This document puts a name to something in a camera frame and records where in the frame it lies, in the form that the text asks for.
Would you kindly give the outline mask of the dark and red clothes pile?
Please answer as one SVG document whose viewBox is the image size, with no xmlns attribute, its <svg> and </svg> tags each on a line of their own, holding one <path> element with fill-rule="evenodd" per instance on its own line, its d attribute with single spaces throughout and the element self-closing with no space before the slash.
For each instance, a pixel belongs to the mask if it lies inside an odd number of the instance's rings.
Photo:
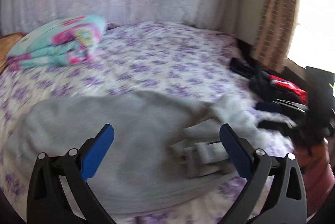
<svg viewBox="0 0 335 224">
<path fill-rule="evenodd" d="M 229 68 L 232 72 L 247 78 L 251 91 L 265 102 L 281 99 L 307 104 L 307 92 L 290 81 L 268 74 L 259 67 L 254 69 L 244 65 L 237 58 L 231 59 Z"/>
</svg>

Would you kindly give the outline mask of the beige checked curtain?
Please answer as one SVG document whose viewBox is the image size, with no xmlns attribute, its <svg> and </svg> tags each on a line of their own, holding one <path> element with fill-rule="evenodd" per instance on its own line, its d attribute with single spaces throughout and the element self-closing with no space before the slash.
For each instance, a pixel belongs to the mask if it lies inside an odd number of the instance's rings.
<svg viewBox="0 0 335 224">
<path fill-rule="evenodd" d="M 281 72 L 298 16 L 299 0 L 265 0 L 251 52 L 263 67 Z"/>
</svg>

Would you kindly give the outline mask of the folded teal floral blanket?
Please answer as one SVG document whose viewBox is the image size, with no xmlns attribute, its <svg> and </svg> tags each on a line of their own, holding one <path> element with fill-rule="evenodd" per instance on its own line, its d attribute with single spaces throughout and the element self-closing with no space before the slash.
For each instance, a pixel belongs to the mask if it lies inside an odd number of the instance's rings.
<svg viewBox="0 0 335 224">
<path fill-rule="evenodd" d="M 82 15 L 49 22 L 31 31 L 6 55 L 14 70 L 64 67 L 90 61 L 107 30 L 98 15 Z"/>
</svg>

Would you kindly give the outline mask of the grey sweat pants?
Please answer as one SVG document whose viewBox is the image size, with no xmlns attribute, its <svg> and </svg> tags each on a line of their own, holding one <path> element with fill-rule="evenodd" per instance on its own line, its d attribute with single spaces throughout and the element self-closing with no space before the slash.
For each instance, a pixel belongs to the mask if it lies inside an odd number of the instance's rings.
<svg viewBox="0 0 335 224">
<path fill-rule="evenodd" d="M 18 119 L 5 149 L 25 180 L 41 152 L 64 155 L 94 137 L 104 125 L 114 141 L 88 183 L 110 215 L 144 214 L 202 196 L 234 177 L 230 161 L 206 176 L 189 178 L 181 151 L 219 140 L 229 124 L 255 148 L 267 137 L 238 95 L 216 103 L 133 91 L 106 97 L 72 97 L 38 102 Z"/>
</svg>

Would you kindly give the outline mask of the orange brown pillow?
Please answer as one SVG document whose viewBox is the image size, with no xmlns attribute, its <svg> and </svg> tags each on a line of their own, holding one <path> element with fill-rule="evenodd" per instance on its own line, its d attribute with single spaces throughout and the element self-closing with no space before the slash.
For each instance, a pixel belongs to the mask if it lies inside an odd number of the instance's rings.
<svg viewBox="0 0 335 224">
<path fill-rule="evenodd" d="M 7 67 L 6 55 L 11 50 L 11 48 L 21 40 L 26 34 L 24 33 L 14 33 L 9 34 L 0 39 L 0 72 L 2 73 Z"/>
</svg>

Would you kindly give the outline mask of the purple floral bed sheet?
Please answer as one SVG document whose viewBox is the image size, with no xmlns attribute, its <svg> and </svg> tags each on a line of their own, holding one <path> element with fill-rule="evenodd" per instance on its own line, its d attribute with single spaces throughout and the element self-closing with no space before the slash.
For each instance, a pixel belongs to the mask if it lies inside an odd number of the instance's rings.
<svg viewBox="0 0 335 224">
<path fill-rule="evenodd" d="M 145 22 L 106 32 L 94 58 L 67 67 L 18 69 L 7 63 L 1 73 L 1 190 L 26 218 L 27 181 L 5 151 L 21 114 L 39 101 L 77 95 L 117 95 L 152 90 L 172 96 L 214 102 L 238 95 L 253 120 L 286 120 L 255 110 L 259 99 L 249 80 L 229 69 L 242 60 L 234 37 L 176 23 Z M 141 217 L 113 217 L 117 223 L 218 223 L 245 185 L 237 176 L 203 197 L 168 211 Z"/>
</svg>

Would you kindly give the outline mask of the pink garment of person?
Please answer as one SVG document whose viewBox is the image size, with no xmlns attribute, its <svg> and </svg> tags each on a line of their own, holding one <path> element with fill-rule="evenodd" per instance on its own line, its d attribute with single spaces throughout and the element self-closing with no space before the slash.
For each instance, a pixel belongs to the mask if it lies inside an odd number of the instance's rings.
<svg viewBox="0 0 335 224">
<path fill-rule="evenodd" d="M 328 143 L 323 141 L 311 149 L 294 146 L 294 155 L 303 175 L 307 197 L 307 215 L 316 213 L 334 186 L 334 174 L 329 161 Z"/>
</svg>

